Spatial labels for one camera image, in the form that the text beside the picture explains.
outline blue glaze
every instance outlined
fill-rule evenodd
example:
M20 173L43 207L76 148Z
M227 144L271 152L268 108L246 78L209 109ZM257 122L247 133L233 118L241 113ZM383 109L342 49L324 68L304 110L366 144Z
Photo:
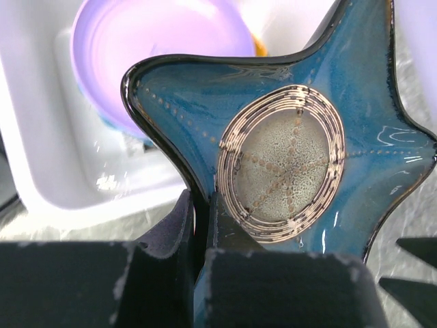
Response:
M336 12L341 20L329 39L298 60L291 55L238 62L193 56L145 61L128 73L148 67L131 81L125 103L137 104L131 115L140 115L179 151L208 200L215 191L219 140L234 116L286 85L316 89L338 110L352 155L334 200L313 226L298 238L264 246L362 256L390 211L435 165L435 137L406 117L400 105L390 4L342 1L339 8L346 10Z

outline blue ceramic dish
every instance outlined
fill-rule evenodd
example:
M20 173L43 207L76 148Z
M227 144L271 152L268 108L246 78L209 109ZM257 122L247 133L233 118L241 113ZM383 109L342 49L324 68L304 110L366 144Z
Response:
M339 0L299 53L155 57L126 73L122 98L185 177L197 217L219 192L266 249L366 259L436 163L436 137L399 99L394 42L393 1Z

